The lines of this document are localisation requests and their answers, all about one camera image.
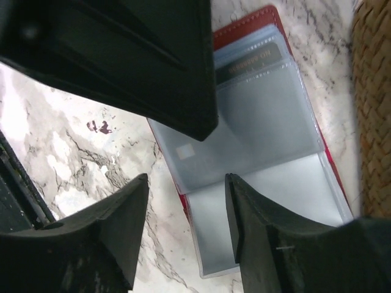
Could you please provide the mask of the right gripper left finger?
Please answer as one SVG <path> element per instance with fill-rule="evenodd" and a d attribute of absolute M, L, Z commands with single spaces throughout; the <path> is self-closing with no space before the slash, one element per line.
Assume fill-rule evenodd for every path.
<path fill-rule="evenodd" d="M 1 291 L 132 290 L 148 193 L 143 173 L 116 193 L 42 229 L 2 233 Z"/>

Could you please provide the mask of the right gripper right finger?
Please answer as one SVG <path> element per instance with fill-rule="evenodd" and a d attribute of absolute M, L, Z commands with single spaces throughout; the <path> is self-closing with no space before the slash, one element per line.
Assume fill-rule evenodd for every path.
<path fill-rule="evenodd" d="M 389 292 L 390 220 L 332 227 L 225 177 L 233 254 L 245 292 Z"/>

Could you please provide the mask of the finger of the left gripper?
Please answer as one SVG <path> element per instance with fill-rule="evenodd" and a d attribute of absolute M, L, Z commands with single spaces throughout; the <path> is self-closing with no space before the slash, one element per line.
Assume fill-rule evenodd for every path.
<path fill-rule="evenodd" d="M 210 1 L 2 1 L 1 62 L 199 141 L 218 124 Z"/>

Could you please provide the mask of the red leather card holder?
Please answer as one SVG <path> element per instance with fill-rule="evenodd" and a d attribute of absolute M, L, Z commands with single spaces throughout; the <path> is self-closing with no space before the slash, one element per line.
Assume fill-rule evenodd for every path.
<path fill-rule="evenodd" d="M 219 123 L 204 141 L 149 121 L 189 220 L 202 278 L 239 270 L 225 204 L 228 173 L 316 222 L 339 226 L 353 219 L 273 5 L 214 33 L 215 74 L 270 42 L 288 49 L 290 56 L 216 85 Z"/>

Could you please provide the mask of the dark credit card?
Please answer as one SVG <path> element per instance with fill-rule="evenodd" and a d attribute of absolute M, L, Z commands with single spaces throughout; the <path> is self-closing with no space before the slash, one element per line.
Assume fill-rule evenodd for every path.
<path fill-rule="evenodd" d="M 270 42 L 256 49 L 251 49 L 250 51 L 245 52 L 243 56 L 217 68 L 215 74 L 216 84 L 221 85 L 243 74 L 273 65 L 289 56 L 289 50 L 281 48 L 275 42 Z"/>

